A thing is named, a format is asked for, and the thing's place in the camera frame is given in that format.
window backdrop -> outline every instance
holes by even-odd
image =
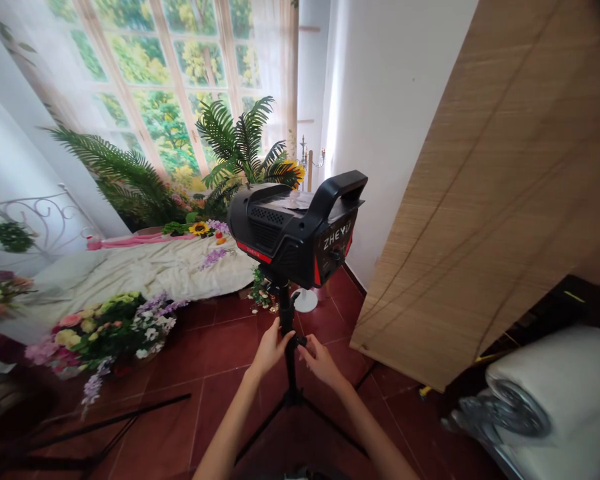
[[[0,37],[56,121],[190,191],[214,162],[201,102],[236,118],[272,95],[263,146],[295,158],[297,29],[290,0],[0,0]]]

sunflower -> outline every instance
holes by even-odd
[[[204,235],[209,231],[209,226],[206,222],[198,222],[190,226],[189,231],[194,235]]]
[[[292,171],[294,172],[295,176],[296,176],[296,182],[295,185],[293,186],[293,188],[298,189],[298,187],[300,187],[300,183],[302,182],[302,180],[305,179],[305,168],[302,166],[301,163],[298,163],[296,161],[293,160],[284,160],[284,162],[282,162],[283,165],[288,165],[288,167],[285,168],[285,171]]]

red tile floor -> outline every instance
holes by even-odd
[[[343,374],[356,383],[371,360],[349,348],[349,339],[363,296],[340,269],[329,288],[318,292],[320,302],[310,313],[298,313],[295,327],[313,333],[329,351]],[[191,304],[179,313],[178,324],[164,350],[126,377],[105,384],[102,397],[80,421],[77,402],[84,379],[60,382],[46,369],[28,369],[60,393],[49,421],[48,435],[184,393],[190,400],[142,416],[124,440],[100,465],[95,479],[187,479],[198,466],[249,366],[264,330],[274,314],[251,312],[249,300],[237,294]],[[298,382],[305,394],[348,432],[353,427],[339,400],[319,383],[303,363]],[[286,371],[281,361],[264,378],[251,408],[243,441],[252,434],[281,398]],[[417,382],[383,365],[363,384],[360,395],[414,470],[425,480],[503,479],[478,443],[442,429],[436,415],[436,396],[419,398]],[[82,457],[98,451],[119,427],[91,433],[54,445],[41,455]],[[306,408],[285,410],[272,422],[234,477],[251,478],[282,473],[295,466],[334,465],[352,479],[375,479],[373,466]],[[71,479],[69,473],[13,472],[5,478]]]

white fan base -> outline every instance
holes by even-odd
[[[298,312],[307,313],[316,308],[318,296],[313,291],[305,289],[296,291],[300,292],[300,295],[298,295],[293,305]]]

bamboo blind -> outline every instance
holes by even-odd
[[[600,245],[595,5],[479,3],[352,347],[442,391]]]

